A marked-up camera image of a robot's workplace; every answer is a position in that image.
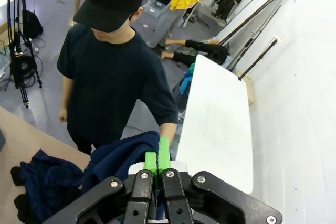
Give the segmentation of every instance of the screw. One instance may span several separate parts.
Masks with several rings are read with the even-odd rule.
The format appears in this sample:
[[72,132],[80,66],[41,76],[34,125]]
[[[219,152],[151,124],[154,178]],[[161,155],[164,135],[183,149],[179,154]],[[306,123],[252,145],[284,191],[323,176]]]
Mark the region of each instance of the screw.
[[118,186],[118,182],[112,181],[110,185],[111,185],[111,187],[117,187]]
[[266,222],[267,224],[275,224],[277,223],[277,219],[274,216],[268,216]]
[[200,177],[197,178],[197,181],[200,182],[200,183],[204,183],[205,182],[205,177],[200,176]]
[[141,177],[142,177],[142,178],[148,178],[148,174],[147,174],[147,173],[142,173],[142,174],[141,174]]
[[169,171],[166,173],[166,175],[167,175],[168,178],[171,178],[171,177],[173,177],[175,174],[174,174],[173,171],[169,170]]

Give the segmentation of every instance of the equipment stand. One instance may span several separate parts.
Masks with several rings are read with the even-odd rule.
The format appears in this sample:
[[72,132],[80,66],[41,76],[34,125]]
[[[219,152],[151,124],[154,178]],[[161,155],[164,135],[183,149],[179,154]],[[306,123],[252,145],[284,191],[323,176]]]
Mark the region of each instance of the equipment stand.
[[[39,87],[42,88],[42,82],[40,80],[37,65],[34,59],[33,47],[29,38],[25,38],[20,29],[20,2],[19,0],[13,1],[13,19],[11,19],[11,0],[7,0],[7,22],[8,22],[8,38],[9,38],[9,50],[10,50],[10,75],[14,77],[14,83],[16,89],[20,89],[23,104],[28,108],[28,96],[25,86],[25,77],[27,75],[27,70],[23,68],[31,67],[31,71],[28,74],[35,74],[37,77],[37,82]],[[23,20],[25,19],[26,13],[26,0],[22,0],[22,14]],[[12,34],[12,21],[14,26],[14,36]],[[30,55],[24,55],[21,50],[21,37],[24,44],[29,48]]]

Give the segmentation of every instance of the black cap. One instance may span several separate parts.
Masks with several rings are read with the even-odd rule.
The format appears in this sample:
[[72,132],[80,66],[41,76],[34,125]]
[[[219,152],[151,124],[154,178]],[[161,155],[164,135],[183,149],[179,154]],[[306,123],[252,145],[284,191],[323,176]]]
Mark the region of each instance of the black cap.
[[112,32],[142,5],[142,0],[85,0],[74,21],[99,31]]

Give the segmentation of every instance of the navy jacket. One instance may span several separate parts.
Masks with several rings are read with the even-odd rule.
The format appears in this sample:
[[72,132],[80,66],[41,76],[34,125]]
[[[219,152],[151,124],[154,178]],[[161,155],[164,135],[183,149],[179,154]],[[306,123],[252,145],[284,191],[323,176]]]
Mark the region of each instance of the navy jacket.
[[145,161],[146,152],[159,151],[160,135],[148,131],[136,136],[104,145],[91,154],[91,161],[84,171],[83,193],[109,176],[127,179],[129,168]]
[[[70,189],[76,191],[83,178],[82,170],[75,164],[48,156],[42,150],[32,157],[30,163],[20,162],[19,171],[30,201],[30,210],[40,222],[59,211],[61,205],[64,207],[74,200],[65,200],[63,196],[67,195],[64,193]],[[24,211],[25,207],[16,205],[19,212]]]

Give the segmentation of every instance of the green gripper pad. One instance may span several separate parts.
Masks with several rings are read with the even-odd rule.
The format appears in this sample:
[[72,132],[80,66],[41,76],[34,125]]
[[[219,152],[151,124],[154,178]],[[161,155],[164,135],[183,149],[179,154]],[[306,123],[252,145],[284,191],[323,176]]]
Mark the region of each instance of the green gripper pad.
[[169,152],[169,139],[166,137],[160,138],[159,155],[157,159],[157,171],[159,175],[168,168],[171,168],[170,152]]
[[145,170],[150,170],[155,176],[157,174],[158,169],[156,168],[156,153],[155,152],[146,152],[145,156]]

